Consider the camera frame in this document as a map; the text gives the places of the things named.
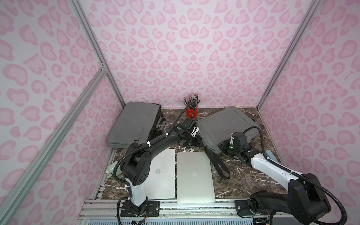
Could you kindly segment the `grey laptop bag with strap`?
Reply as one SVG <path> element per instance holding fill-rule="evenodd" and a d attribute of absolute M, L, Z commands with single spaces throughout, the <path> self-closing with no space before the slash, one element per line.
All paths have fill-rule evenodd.
<path fill-rule="evenodd" d="M 225 142 L 230 139 L 230 135 L 235 132 L 242 132 L 247 137 L 249 144 L 256 137 L 262 136 L 260 126 L 241 109 L 234 106 L 201 119 L 196 124 L 199 127 L 198 134 L 202 138 L 205 153 L 223 179 L 230 179 L 230 170 L 218 155 L 220 153 L 227 155 L 225 153 Z M 242 156 L 239 158 L 242 163 L 247 162 Z"/>

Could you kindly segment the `silver apple laptop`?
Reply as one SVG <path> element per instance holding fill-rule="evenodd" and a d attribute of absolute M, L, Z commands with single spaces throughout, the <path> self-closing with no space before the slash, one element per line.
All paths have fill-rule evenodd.
<path fill-rule="evenodd" d="M 211 164 L 205 152 L 177 154 L 177 203 L 214 203 Z"/>
<path fill-rule="evenodd" d="M 151 161 L 144 186 L 150 200 L 175 198 L 175 149 L 166 149 Z"/>

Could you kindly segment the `grey laptop sleeve top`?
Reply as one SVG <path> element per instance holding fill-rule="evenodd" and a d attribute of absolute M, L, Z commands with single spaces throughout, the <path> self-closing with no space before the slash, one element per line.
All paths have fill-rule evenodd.
<path fill-rule="evenodd" d="M 165 123 L 161 105 L 129 102 L 107 136 L 108 145 L 126 149 L 145 143 L 163 134 Z"/>

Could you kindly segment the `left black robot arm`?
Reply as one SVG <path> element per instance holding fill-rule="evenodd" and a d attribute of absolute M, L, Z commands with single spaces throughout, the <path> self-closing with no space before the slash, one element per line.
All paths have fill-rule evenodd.
<path fill-rule="evenodd" d="M 112 176 L 128 188 L 129 205 L 142 213 L 148 202 L 143 183 L 150 174 L 152 160 L 168 147 L 178 143 L 191 143 L 197 133 L 197 124 L 193 118 L 183 123 L 175 122 L 169 131 L 148 142 L 132 143 L 126 154 L 115 164 Z"/>

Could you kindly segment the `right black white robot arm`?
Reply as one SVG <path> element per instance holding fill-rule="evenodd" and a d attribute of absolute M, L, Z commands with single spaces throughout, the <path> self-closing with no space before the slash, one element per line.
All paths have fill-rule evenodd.
<path fill-rule="evenodd" d="M 315 223 L 321 225 L 319 220 L 332 207 L 329 202 L 331 198 L 338 206 L 341 217 L 338 225 L 347 222 L 348 215 L 343 204 L 326 188 L 318 178 L 311 174 L 300 174 L 291 170 L 275 160 L 264 150 L 264 143 L 261 143 L 261 151 L 258 151 L 248 143 L 245 132 L 235 132 L 230 138 L 219 145 L 219 148 L 227 155 L 237 156 L 239 160 L 251 168 L 259 170 L 287 190 L 287 194 L 277 194 L 266 190 L 258 191 L 247 200 L 247 207 L 239 207 L 238 215 L 245 213 L 259 215 L 270 210 L 269 223 L 273 223 L 273 217 L 277 212 L 287 213 L 303 225 Z"/>

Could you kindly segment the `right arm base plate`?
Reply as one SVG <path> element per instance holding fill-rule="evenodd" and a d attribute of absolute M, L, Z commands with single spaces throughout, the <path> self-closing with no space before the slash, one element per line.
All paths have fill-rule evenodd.
<path fill-rule="evenodd" d="M 235 200 L 234 203 L 239 217 L 247 218 L 261 214 L 260 206 L 254 199 Z"/>

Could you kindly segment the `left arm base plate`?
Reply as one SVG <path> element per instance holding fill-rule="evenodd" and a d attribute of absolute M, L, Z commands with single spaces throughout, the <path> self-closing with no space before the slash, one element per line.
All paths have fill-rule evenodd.
<path fill-rule="evenodd" d="M 131 201 L 125 201 L 121 207 L 121 217 L 158 217 L 160 201 L 146 200 L 140 206 L 135 206 Z"/>

